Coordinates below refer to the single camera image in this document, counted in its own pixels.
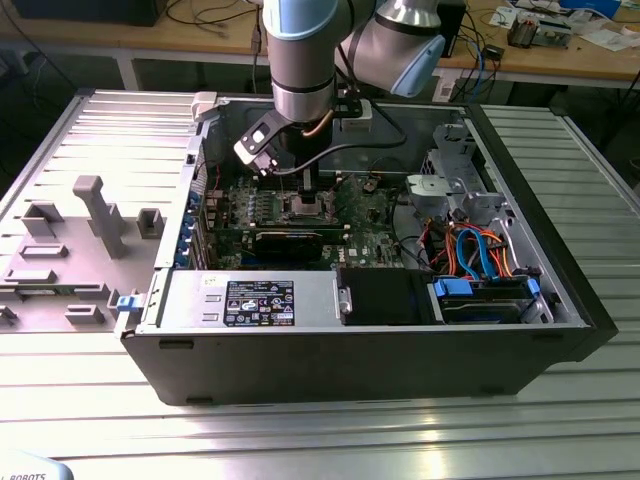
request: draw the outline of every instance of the cable on desk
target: cable on desk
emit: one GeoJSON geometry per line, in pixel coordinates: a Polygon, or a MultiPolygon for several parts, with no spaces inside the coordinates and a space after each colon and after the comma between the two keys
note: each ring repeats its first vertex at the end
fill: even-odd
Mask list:
{"type": "Polygon", "coordinates": [[[69,86],[75,92],[78,89],[76,84],[73,83],[71,81],[71,79],[67,75],[65,75],[65,73],[62,70],[60,70],[58,65],[56,65],[54,62],[51,61],[51,59],[47,56],[47,54],[44,53],[42,51],[42,49],[33,40],[31,40],[31,37],[29,37],[29,35],[24,33],[24,31],[20,28],[20,26],[15,22],[13,17],[9,14],[9,10],[7,9],[7,6],[5,5],[5,2],[3,0],[0,0],[0,5],[2,6],[2,11],[4,12],[5,16],[7,17],[7,20],[9,20],[9,23],[13,26],[13,28],[15,28],[16,31],[22,36],[22,38],[24,38],[34,49],[36,49],[38,51],[38,53],[40,55],[42,55],[44,57],[45,61],[49,62],[51,67],[56,72],[58,72],[58,74],[65,80],[65,82],[67,82],[69,84],[69,86]]]}
{"type": "MultiPolygon", "coordinates": [[[[214,10],[224,10],[227,8],[231,8],[239,1],[240,0],[233,0],[233,2],[227,5],[223,5],[221,7],[209,7],[209,8],[205,8],[203,10],[198,11],[194,5],[194,0],[189,0],[189,7],[191,8],[191,16],[193,17],[194,22],[206,22],[207,20],[202,17],[204,13],[214,11],[214,10]]],[[[228,34],[224,31],[224,29],[227,27],[226,23],[216,23],[214,25],[194,25],[194,26],[205,32],[213,33],[214,35],[217,35],[220,38],[228,37],[228,34]]]]}
{"type": "MultiPolygon", "coordinates": [[[[464,28],[466,30],[469,30],[470,32],[475,34],[475,44],[478,46],[478,48],[480,49],[480,52],[482,52],[486,46],[486,41],[484,39],[484,36],[478,31],[477,27],[476,27],[476,22],[473,19],[473,17],[469,14],[469,11],[465,11],[465,15],[469,18],[469,21],[471,22],[471,27],[467,26],[467,25],[460,25],[460,28],[464,28]]],[[[458,38],[461,38],[465,41],[474,41],[473,38],[471,38],[469,35],[467,35],[466,33],[462,32],[462,33],[458,33],[458,38]]],[[[480,63],[480,56],[476,56],[474,57],[473,53],[471,54],[471,56],[475,59],[475,64],[473,66],[473,69],[469,72],[469,75],[467,76],[467,78],[465,79],[464,83],[462,84],[462,87],[458,87],[456,85],[456,88],[458,89],[458,91],[453,95],[453,97],[451,98],[451,101],[455,101],[458,98],[458,95],[460,95],[460,93],[462,93],[462,99],[464,100],[464,96],[467,93],[467,84],[469,83],[469,81],[471,80],[471,77],[473,76],[473,72],[476,71],[476,68],[478,67],[479,63],[480,63]]],[[[478,76],[478,78],[476,79],[476,85],[478,83],[481,82],[481,77],[478,76]]]]}
{"type": "Polygon", "coordinates": [[[475,98],[478,96],[478,89],[482,84],[482,74],[484,73],[484,58],[482,56],[482,52],[480,51],[480,47],[478,46],[478,44],[471,40],[467,40],[467,41],[475,47],[476,53],[478,54],[478,61],[480,62],[480,69],[478,71],[478,80],[476,81],[475,87],[473,87],[473,92],[471,93],[471,98],[469,99],[470,102],[473,102],[473,100],[475,100],[475,98]]]}
{"type": "MultiPolygon", "coordinates": [[[[176,5],[178,5],[179,3],[181,3],[182,1],[183,0],[174,0],[169,5],[167,5],[167,10],[166,10],[167,18],[173,20],[174,22],[181,23],[182,25],[196,25],[196,26],[197,25],[215,25],[217,23],[226,22],[228,20],[233,20],[234,18],[238,18],[238,17],[241,17],[243,15],[247,15],[249,13],[253,13],[253,9],[251,9],[251,10],[247,10],[245,12],[236,13],[235,15],[230,15],[230,16],[225,17],[225,18],[218,18],[216,20],[211,20],[211,21],[206,21],[206,22],[205,21],[202,21],[202,22],[193,22],[193,21],[189,22],[189,21],[182,20],[180,18],[174,17],[173,14],[171,13],[171,9],[173,7],[175,7],[176,5]]],[[[200,12],[198,12],[198,15],[202,14],[202,12],[204,12],[204,11],[209,11],[209,9],[201,10],[200,12]]]]}

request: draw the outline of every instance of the wire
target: wire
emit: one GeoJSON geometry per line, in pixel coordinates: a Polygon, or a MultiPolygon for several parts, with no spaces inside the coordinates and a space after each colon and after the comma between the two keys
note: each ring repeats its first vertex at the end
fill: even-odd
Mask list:
{"type": "MultiPolygon", "coordinates": [[[[249,13],[253,13],[253,11],[254,11],[253,9],[251,9],[251,10],[247,10],[245,12],[236,13],[235,15],[230,15],[230,16],[225,17],[225,18],[218,18],[216,20],[211,20],[211,21],[206,21],[206,22],[204,22],[204,21],[202,21],[202,22],[189,22],[189,21],[186,21],[186,20],[182,20],[180,18],[176,18],[171,14],[171,9],[173,7],[175,7],[177,4],[179,4],[180,2],[182,2],[182,1],[183,0],[174,0],[172,3],[167,5],[167,10],[166,10],[165,13],[166,13],[166,15],[167,15],[167,17],[169,19],[173,20],[174,22],[181,23],[183,25],[215,25],[216,23],[222,23],[222,22],[226,22],[228,20],[233,20],[234,18],[238,18],[238,17],[241,17],[243,15],[247,15],[249,13]]],[[[198,15],[200,15],[204,11],[208,11],[208,9],[200,11],[198,15]]]]}
{"type": "Polygon", "coordinates": [[[216,184],[213,186],[213,192],[218,189],[218,185],[220,185],[220,165],[216,165],[216,184]]]}
{"type": "Polygon", "coordinates": [[[407,167],[405,167],[403,165],[403,163],[398,158],[392,157],[392,156],[376,158],[373,162],[371,162],[371,165],[369,165],[368,174],[371,175],[373,173],[373,167],[375,167],[378,163],[380,163],[380,162],[382,162],[384,160],[390,160],[390,161],[394,162],[396,165],[398,165],[402,169],[402,171],[404,173],[406,173],[407,175],[411,175],[411,172],[409,171],[409,169],[407,167]]]}
{"type": "Polygon", "coordinates": [[[458,263],[475,280],[480,280],[480,276],[469,265],[467,265],[467,263],[465,262],[464,257],[463,257],[463,253],[464,252],[462,251],[462,243],[463,243],[462,239],[467,234],[475,235],[476,240],[478,241],[478,248],[480,250],[480,262],[482,264],[482,268],[484,270],[484,273],[490,278],[495,277],[496,276],[496,272],[494,271],[493,266],[491,265],[491,262],[489,261],[489,256],[487,254],[487,252],[488,252],[487,244],[484,241],[483,235],[478,230],[475,230],[475,229],[472,229],[472,228],[465,228],[464,230],[462,230],[458,234],[458,240],[457,240],[458,244],[457,244],[457,247],[456,247],[456,254],[458,255],[458,263]]]}
{"type": "Polygon", "coordinates": [[[480,52],[480,47],[477,43],[471,40],[467,40],[468,43],[473,45],[476,49],[476,53],[478,54],[478,60],[480,61],[480,71],[478,72],[478,81],[476,82],[475,87],[473,87],[473,93],[471,94],[471,98],[469,99],[472,102],[478,96],[478,88],[482,84],[482,74],[484,73],[484,58],[482,56],[482,52],[480,52]]]}
{"type": "Polygon", "coordinates": [[[3,0],[0,0],[0,5],[2,6],[2,10],[5,16],[7,17],[7,20],[9,20],[9,23],[13,25],[13,28],[16,29],[16,31],[22,36],[22,38],[24,38],[33,48],[35,48],[38,51],[40,55],[42,55],[45,58],[47,62],[49,62],[51,67],[53,67],[53,69],[56,72],[58,72],[58,74],[69,84],[69,86],[74,91],[77,90],[78,87],[76,86],[76,84],[73,83],[71,79],[67,77],[65,73],[62,70],[60,70],[60,68],[58,68],[58,66],[54,62],[51,61],[51,59],[47,56],[47,54],[44,53],[42,49],[38,45],[36,45],[36,43],[33,40],[31,40],[31,38],[26,33],[24,33],[24,31],[20,28],[20,26],[15,22],[13,17],[9,15],[9,10],[7,10],[7,6],[5,5],[5,2],[3,0]]]}
{"type": "Polygon", "coordinates": [[[260,28],[260,7],[256,5],[256,23],[253,27],[253,32],[251,33],[251,51],[253,52],[251,83],[253,85],[253,93],[258,93],[256,71],[258,69],[258,54],[260,53],[260,50],[262,50],[262,29],[260,28]]]}
{"type": "MultiPolygon", "coordinates": [[[[194,0],[189,0],[189,6],[191,7],[191,16],[193,17],[194,22],[197,20],[198,22],[205,22],[206,20],[204,18],[202,18],[202,14],[212,11],[212,10],[222,10],[222,9],[227,9],[227,8],[231,8],[233,7],[236,3],[238,3],[240,0],[234,0],[232,3],[228,4],[228,5],[223,5],[221,7],[210,7],[210,8],[205,8],[204,10],[196,10],[195,5],[194,5],[194,0]]],[[[223,31],[224,28],[226,28],[226,24],[224,23],[217,23],[215,24],[215,28],[209,28],[209,26],[207,25],[195,25],[197,28],[199,28],[200,30],[204,30],[205,32],[209,32],[209,33],[213,33],[215,35],[217,35],[220,38],[227,38],[228,35],[223,31]]]]}
{"type": "Polygon", "coordinates": [[[405,240],[408,240],[409,238],[420,238],[418,235],[414,235],[412,237],[404,237],[402,240],[398,239],[398,233],[396,232],[396,226],[394,224],[394,219],[395,219],[395,216],[396,216],[396,207],[398,206],[398,199],[400,198],[400,195],[402,195],[403,191],[404,191],[404,187],[400,187],[398,189],[398,193],[394,197],[393,203],[391,204],[391,211],[389,212],[389,219],[390,219],[389,223],[390,223],[390,226],[391,226],[391,236],[392,236],[393,240],[395,241],[395,243],[400,247],[400,250],[402,250],[409,257],[414,259],[416,261],[416,263],[418,264],[418,266],[419,265],[423,265],[426,269],[431,270],[431,268],[429,267],[427,262],[424,261],[424,259],[418,257],[416,254],[414,254],[411,250],[409,250],[407,247],[405,247],[402,244],[402,242],[404,242],[405,240]]]}
{"type": "Polygon", "coordinates": [[[327,124],[331,121],[331,119],[333,118],[333,114],[335,112],[333,110],[329,110],[327,112],[327,114],[322,117],[322,120],[320,120],[320,122],[318,122],[318,124],[313,127],[311,130],[305,130],[302,132],[302,136],[304,138],[310,138],[310,137],[315,137],[318,133],[320,133],[324,127],[327,126],[327,124]]]}
{"type": "Polygon", "coordinates": [[[38,73],[36,75],[36,81],[33,83],[33,104],[36,109],[40,110],[40,105],[38,105],[38,83],[40,83],[40,75],[42,74],[42,69],[47,64],[47,59],[44,58],[40,67],[38,67],[38,73]]]}
{"type": "MultiPolygon", "coordinates": [[[[344,49],[342,48],[342,45],[338,45],[338,51],[340,52],[340,56],[342,57],[342,61],[345,62],[345,65],[347,67],[347,71],[349,72],[349,76],[350,76],[349,80],[352,83],[352,85],[354,85],[355,88],[357,89],[358,80],[356,79],[355,74],[353,73],[353,68],[349,64],[349,60],[347,60],[347,56],[344,53],[344,49]]],[[[369,97],[368,95],[364,94],[359,89],[357,89],[356,91],[357,91],[357,94],[359,96],[364,97],[366,100],[368,100],[369,103],[371,103],[371,106],[374,108],[374,110],[376,112],[378,112],[378,114],[382,118],[384,118],[394,128],[394,130],[396,132],[398,132],[398,134],[400,135],[400,139],[398,139],[396,141],[393,141],[393,142],[343,143],[343,144],[340,144],[340,145],[335,145],[333,147],[327,148],[323,152],[320,152],[318,155],[314,156],[310,160],[307,160],[306,162],[304,162],[302,165],[300,165],[298,167],[291,168],[289,170],[274,171],[274,172],[272,172],[272,175],[275,175],[275,176],[278,176],[278,177],[283,177],[285,175],[292,175],[294,173],[301,172],[301,171],[309,168],[311,165],[317,163],[318,161],[320,161],[321,159],[323,159],[327,155],[330,155],[332,153],[335,153],[335,152],[338,152],[338,151],[341,151],[341,150],[347,150],[347,149],[352,149],[352,148],[384,148],[384,149],[388,149],[388,148],[395,148],[395,147],[399,147],[401,145],[404,145],[407,142],[407,134],[402,129],[402,127],[400,125],[398,125],[398,123],[392,117],[390,117],[387,114],[387,112],[385,112],[382,108],[380,108],[380,106],[378,106],[378,104],[371,97],[369,97]]]]}
{"type": "Polygon", "coordinates": [[[511,269],[509,268],[509,262],[507,261],[507,249],[503,248],[502,249],[502,261],[504,262],[504,271],[507,274],[508,277],[513,277],[513,274],[511,273],[511,269]]]}
{"type": "MultiPolygon", "coordinates": [[[[464,28],[466,30],[469,30],[471,32],[473,32],[475,34],[475,43],[478,46],[478,48],[480,49],[480,51],[484,50],[485,46],[486,46],[486,42],[484,39],[484,36],[478,31],[477,27],[476,27],[476,22],[473,19],[473,17],[469,14],[469,11],[465,11],[465,15],[469,18],[469,21],[471,22],[471,27],[467,26],[467,25],[460,25],[461,28],[464,28]]],[[[473,39],[471,37],[469,37],[468,35],[462,33],[462,34],[458,34],[458,37],[463,39],[463,40],[471,40],[473,41],[473,39]]],[[[457,87],[458,91],[453,95],[452,97],[452,101],[455,101],[458,98],[458,95],[462,92],[463,93],[463,100],[464,100],[464,93],[465,93],[465,89],[467,87],[467,84],[469,83],[469,80],[471,80],[471,77],[473,76],[473,72],[475,72],[479,61],[480,61],[480,57],[474,57],[475,58],[475,64],[473,66],[473,69],[469,72],[469,75],[467,76],[466,80],[464,81],[462,87],[457,87]]],[[[481,78],[480,76],[478,76],[478,78],[476,79],[476,85],[478,84],[478,82],[480,82],[481,78]]]]}

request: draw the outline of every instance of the red cable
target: red cable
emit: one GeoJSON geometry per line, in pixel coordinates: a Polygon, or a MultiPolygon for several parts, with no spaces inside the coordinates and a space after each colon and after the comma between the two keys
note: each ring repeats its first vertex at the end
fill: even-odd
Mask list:
{"type": "Polygon", "coordinates": [[[213,186],[214,192],[218,189],[219,184],[220,184],[220,165],[217,165],[216,166],[216,184],[213,186]]]}

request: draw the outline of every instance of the power supply label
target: power supply label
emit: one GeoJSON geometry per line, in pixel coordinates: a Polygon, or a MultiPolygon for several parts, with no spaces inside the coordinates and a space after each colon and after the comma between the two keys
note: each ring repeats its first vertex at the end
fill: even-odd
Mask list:
{"type": "Polygon", "coordinates": [[[293,282],[227,282],[224,323],[229,327],[292,327],[293,282]]]}

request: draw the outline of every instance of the slotted metal surface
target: slotted metal surface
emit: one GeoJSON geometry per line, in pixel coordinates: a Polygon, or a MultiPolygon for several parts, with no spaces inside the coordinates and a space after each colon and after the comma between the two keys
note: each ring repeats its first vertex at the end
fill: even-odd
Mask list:
{"type": "Polygon", "coordinates": [[[64,217],[87,215],[72,192],[79,175],[100,175],[105,200],[116,203],[124,217],[135,218],[141,207],[166,215],[184,149],[195,132],[192,99],[110,91],[77,98],[43,143],[41,155],[34,155],[31,176],[2,218],[0,267],[26,232],[20,218],[32,202],[54,202],[64,217]]]}
{"type": "MultiPolygon", "coordinates": [[[[121,95],[99,94],[116,103],[121,95]]],[[[516,113],[545,122],[549,138],[575,143],[549,112],[533,112],[529,120],[516,113]]],[[[520,130],[538,138],[507,123],[507,138],[520,138],[520,130]]],[[[523,172],[532,183],[572,181],[529,165],[523,172]]],[[[600,170],[585,168],[589,175],[575,180],[615,199],[600,170]]],[[[590,197],[544,188],[549,198],[590,197]]],[[[0,442],[60,458],[79,480],[639,478],[640,305],[630,285],[640,276],[618,245],[632,248],[640,224],[630,208],[615,216],[566,203],[547,208],[570,248],[593,245],[583,253],[600,255],[580,263],[621,333],[582,363],[556,365],[517,397],[169,407],[111,334],[0,335],[0,442]]]]}

